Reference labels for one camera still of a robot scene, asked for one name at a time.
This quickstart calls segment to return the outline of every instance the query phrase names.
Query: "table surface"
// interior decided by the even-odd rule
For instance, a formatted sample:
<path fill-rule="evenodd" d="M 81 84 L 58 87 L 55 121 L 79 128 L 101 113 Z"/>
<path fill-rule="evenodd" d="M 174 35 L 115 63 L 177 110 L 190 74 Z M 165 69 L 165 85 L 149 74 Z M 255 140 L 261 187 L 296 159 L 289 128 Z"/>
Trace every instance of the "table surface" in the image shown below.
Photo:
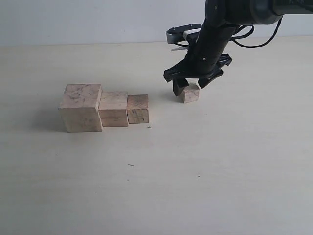
<path fill-rule="evenodd" d="M 166 43 L 0 47 L 0 234 L 313 234 L 312 41 L 230 43 L 190 104 Z M 65 133 L 73 83 L 149 94 L 151 123 Z"/>

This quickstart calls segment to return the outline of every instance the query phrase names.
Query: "small wooden cube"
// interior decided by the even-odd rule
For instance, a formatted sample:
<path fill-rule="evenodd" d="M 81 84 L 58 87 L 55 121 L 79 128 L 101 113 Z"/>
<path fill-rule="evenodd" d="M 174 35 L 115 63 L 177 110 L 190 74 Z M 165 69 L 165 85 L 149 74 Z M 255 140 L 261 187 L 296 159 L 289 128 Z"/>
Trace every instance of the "small wooden cube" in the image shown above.
<path fill-rule="evenodd" d="M 149 98 L 147 94 L 129 95 L 127 116 L 129 124 L 149 123 Z"/>
<path fill-rule="evenodd" d="M 199 100 L 200 88 L 197 84 L 193 83 L 186 87 L 180 97 L 183 103 L 190 103 Z"/>
<path fill-rule="evenodd" d="M 102 131 L 100 84 L 67 85 L 59 111 L 68 132 Z"/>
<path fill-rule="evenodd" d="M 99 113 L 104 127 L 126 127 L 127 92 L 103 92 Z"/>

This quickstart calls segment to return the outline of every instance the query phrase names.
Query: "black robotic arm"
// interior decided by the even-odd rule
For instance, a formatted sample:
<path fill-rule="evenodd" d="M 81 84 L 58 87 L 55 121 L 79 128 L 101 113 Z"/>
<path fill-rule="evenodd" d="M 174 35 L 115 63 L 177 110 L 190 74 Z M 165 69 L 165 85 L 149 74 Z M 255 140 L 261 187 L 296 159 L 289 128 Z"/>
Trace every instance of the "black robotic arm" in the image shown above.
<path fill-rule="evenodd" d="M 164 72 L 167 82 L 173 81 L 176 96 L 189 86 L 187 78 L 198 79 L 201 88 L 206 87 L 217 77 L 223 75 L 222 67 L 230 65 L 232 59 L 222 54 L 229 41 L 246 48 L 265 46 L 277 33 L 285 14 L 312 14 L 313 0 L 206 0 L 203 25 L 190 24 L 169 29 L 167 41 L 179 44 L 187 41 L 188 52 L 185 58 Z M 242 37 L 233 37 L 247 26 L 254 31 L 255 24 L 273 24 L 278 22 L 272 38 L 256 47 L 244 46 L 236 41 Z"/>

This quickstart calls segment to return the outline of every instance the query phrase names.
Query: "white wall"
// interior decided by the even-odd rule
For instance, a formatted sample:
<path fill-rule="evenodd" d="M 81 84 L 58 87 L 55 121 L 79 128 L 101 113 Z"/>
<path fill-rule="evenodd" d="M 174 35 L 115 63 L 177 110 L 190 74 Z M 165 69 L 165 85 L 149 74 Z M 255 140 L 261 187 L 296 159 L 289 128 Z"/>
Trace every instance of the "white wall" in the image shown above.
<path fill-rule="evenodd" d="M 0 46 L 165 41 L 202 23 L 205 0 L 0 0 Z M 313 35 L 313 16 L 285 16 L 280 36 Z M 269 36 L 259 26 L 254 36 Z"/>

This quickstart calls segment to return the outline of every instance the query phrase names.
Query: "wooden block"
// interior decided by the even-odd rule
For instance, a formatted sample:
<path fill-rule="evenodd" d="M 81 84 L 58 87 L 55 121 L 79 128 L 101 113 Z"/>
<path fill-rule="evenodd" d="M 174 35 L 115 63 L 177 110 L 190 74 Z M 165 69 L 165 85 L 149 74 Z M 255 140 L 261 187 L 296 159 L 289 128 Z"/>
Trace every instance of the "wooden block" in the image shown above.
<path fill-rule="evenodd" d="M 68 132 L 102 131 L 100 84 L 67 85 L 59 111 Z"/>
<path fill-rule="evenodd" d="M 104 127 L 126 127 L 127 92 L 103 92 L 99 113 Z"/>
<path fill-rule="evenodd" d="M 198 87 L 197 84 L 193 83 L 190 84 L 188 87 L 186 87 L 180 97 L 183 101 L 183 103 L 190 103 L 197 101 L 199 99 L 199 94 L 200 94 L 200 88 Z"/>
<path fill-rule="evenodd" d="M 127 116 L 129 124 L 149 123 L 148 103 L 147 94 L 128 96 Z"/>

